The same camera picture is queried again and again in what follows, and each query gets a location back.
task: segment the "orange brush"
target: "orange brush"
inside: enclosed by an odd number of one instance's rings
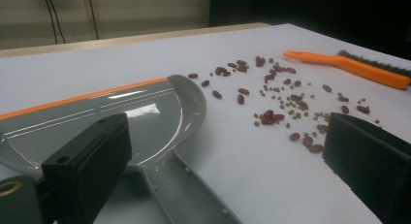
[[[345,56],[330,56],[306,51],[284,51],[283,54],[286,57],[297,59],[301,62],[332,65],[356,76],[397,89],[406,89],[411,82],[411,79],[405,75],[399,75],[388,69],[380,69],[358,60],[348,58],[346,57],[347,54],[344,54]]]

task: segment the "wall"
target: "wall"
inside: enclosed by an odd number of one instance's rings
[[[52,1],[68,43],[207,27],[209,9],[209,0]],[[0,0],[0,49],[53,44],[45,0]]]

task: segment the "white table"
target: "white table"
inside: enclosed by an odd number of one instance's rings
[[[370,59],[411,68],[411,62],[350,45],[291,24],[264,24],[208,29],[182,34],[118,39],[117,42],[74,44],[29,50],[0,51],[0,113],[12,112],[55,100],[110,87],[167,77],[199,74],[196,83],[210,80],[203,88],[207,116],[199,132],[181,145],[179,153],[221,197],[243,223],[380,223],[350,188],[324,163],[321,154],[307,151],[300,142],[292,143],[293,132],[315,130],[323,119],[313,120],[315,112],[340,112],[336,100],[341,92],[355,107],[365,98],[371,114],[351,108],[350,114],[369,122],[379,119],[384,129],[411,143],[411,91],[396,90],[353,76],[329,66],[307,65],[283,58],[283,50],[306,50],[336,54],[340,49]],[[281,87],[280,93],[264,89],[264,75],[273,64],[255,66],[255,57],[273,58],[279,65],[293,67],[295,75],[282,73],[268,86]],[[248,73],[211,77],[218,66],[241,59],[250,65]],[[285,79],[301,80],[291,89]],[[332,93],[322,85],[332,88]],[[245,104],[237,103],[237,89],[251,91]],[[215,99],[211,90],[223,99]],[[278,96],[304,93],[309,116],[294,120],[288,108],[281,110]],[[279,125],[254,126],[254,113],[268,109],[283,113]],[[322,144],[319,134],[315,143]],[[17,173],[0,166],[0,179]],[[146,192],[122,179],[96,223],[165,223]]]

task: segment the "red kidney bean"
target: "red kidney bean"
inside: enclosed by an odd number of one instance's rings
[[[282,68],[279,65],[274,65],[272,68],[274,68],[276,72],[282,72]]]
[[[247,63],[243,60],[237,60],[238,65],[246,65]]]
[[[272,75],[277,75],[277,72],[274,69],[269,69],[269,73]]]
[[[240,71],[240,72],[243,72],[243,73],[246,73],[246,72],[247,72],[247,69],[246,69],[246,68],[242,68],[242,67],[238,67],[237,70]]]
[[[274,120],[274,119],[271,119],[271,118],[263,118],[263,119],[261,120],[261,123],[262,123],[262,124],[266,124],[266,125],[268,125],[268,124],[274,124],[274,123],[275,123],[275,120]]]
[[[216,90],[213,90],[213,91],[212,91],[212,95],[213,95],[215,98],[217,98],[217,99],[223,98],[223,96],[220,94],[220,92],[218,92],[218,91],[216,91]]]
[[[275,75],[266,75],[265,79],[266,80],[274,80]]]
[[[312,153],[319,153],[324,151],[324,146],[321,144],[314,144],[308,148],[308,150]]]
[[[238,101],[238,103],[241,104],[241,105],[244,104],[244,96],[243,96],[243,95],[238,95],[237,101]]]
[[[357,110],[360,111],[360,112],[362,112],[362,113],[365,113],[365,114],[369,114],[369,113],[370,113],[369,108],[364,107],[364,106],[357,106]]]
[[[317,129],[318,129],[319,131],[327,132],[327,131],[329,130],[329,126],[319,124],[319,125],[317,125]]]
[[[197,74],[190,74],[190,75],[188,75],[188,78],[190,78],[190,79],[195,79],[195,78],[197,78],[199,75],[197,75]]]
[[[287,72],[290,73],[290,74],[295,74],[295,73],[297,72],[296,69],[291,68],[291,67],[286,68],[286,70],[287,70]]]
[[[349,110],[348,107],[346,107],[346,106],[341,106],[341,111],[342,111],[342,113],[344,113],[344,114],[347,114],[348,112],[350,112],[350,110]]]
[[[290,79],[284,80],[284,84],[288,85],[288,84],[290,84],[290,83],[291,83],[291,80],[290,80]]]
[[[305,147],[311,147],[311,146],[312,146],[312,142],[313,142],[313,139],[312,139],[311,137],[309,137],[309,136],[302,139],[302,144],[303,144]]]
[[[209,80],[205,80],[202,82],[202,86],[208,86],[209,85]]]
[[[294,133],[294,134],[290,135],[290,140],[291,141],[297,141],[299,138],[300,138],[299,133]]]
[[[301,86],[301,81],[300,80],[296,80],[294,82],[294,86]]]
[[[272,110],[267,110],[263,114],[264,117],[269,117],[269,118],[272,118],[273,115],[274,115],[274,111],[272,111]]]
[[[229,63],[229,64],[227,64],[227,66],[229,66],[229,67],[232,67],[232,68],[236,68],[237,67],[237,64],[234,64],[234,63]]]
[[[350,101],[350,99],[348,99],[347,97],[343,97],[343,96],[338,96],[338,100],[341,102],[348,102]]]
[[[219,67],[215,68],[215,75],[219,76],[219,75],[221,75],[221,73],[222,72],[220,71]]]
[[[325,89],[327,92],[332,92],[332,89],[327,85],[323,85],[323,89]]]
[[[283,114],[273,114],[272,118],[275,120],[283,120],[285,116]]]
[[[243,94],[243,95],[248,95],[248,94],[250,94],[250,91],[247,90],[247,89],[245,89],[245,88],[240,88],[240,89],[238,90],[238,92],[241,93],[241,94]]]

